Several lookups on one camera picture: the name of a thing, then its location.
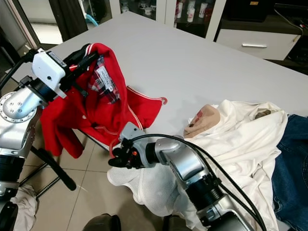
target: white table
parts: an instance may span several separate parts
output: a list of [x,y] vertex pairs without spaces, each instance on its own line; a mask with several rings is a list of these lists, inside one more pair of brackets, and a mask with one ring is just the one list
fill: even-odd
[[[308,76],[130,12],[52,50],[64,58],[94,42],[113,49],[127,85],[167,97],[148,133],[181,134],[203,105],[224,99],[271,101],[291,114],[308,115]],[[14,78],[29,70],[23,65]]]

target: red hoodie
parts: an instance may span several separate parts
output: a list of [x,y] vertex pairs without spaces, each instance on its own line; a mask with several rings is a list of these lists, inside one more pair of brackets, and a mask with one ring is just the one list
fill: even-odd
[[94,43],[87,47],[86,55],[95,51],[101,56],[76,80],[88,92],[88,96],[83,97],[72,87],[66,92],[67,97],[58,97],[43,110],[40,120],[45,149],[53,155],[59,156],[63,148],[74,158],[82,154],[84,147],[73,128],[106,145],[111,142],[116,144],[127,122],[134,123],[140,129],[148,128],[166,100],[150,98],[126,87],[113,51]]

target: blue jeans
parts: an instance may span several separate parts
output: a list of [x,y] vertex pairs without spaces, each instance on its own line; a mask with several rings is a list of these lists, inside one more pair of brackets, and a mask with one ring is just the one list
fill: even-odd
[[291,115],[272,176],[276,217],[308,231],[308,118]]

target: drawer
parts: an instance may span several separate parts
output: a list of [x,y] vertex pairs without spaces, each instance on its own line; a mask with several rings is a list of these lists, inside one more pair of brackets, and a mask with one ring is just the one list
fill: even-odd
[[217,43],[262,59],[284,60],[298,35],[221,29]]

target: drawer handle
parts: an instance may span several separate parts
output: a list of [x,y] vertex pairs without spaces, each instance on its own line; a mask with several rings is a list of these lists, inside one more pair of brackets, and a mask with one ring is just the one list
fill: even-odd
[[242,47],[267,48],[267,45],[251,44],[251,43],[242,43]]

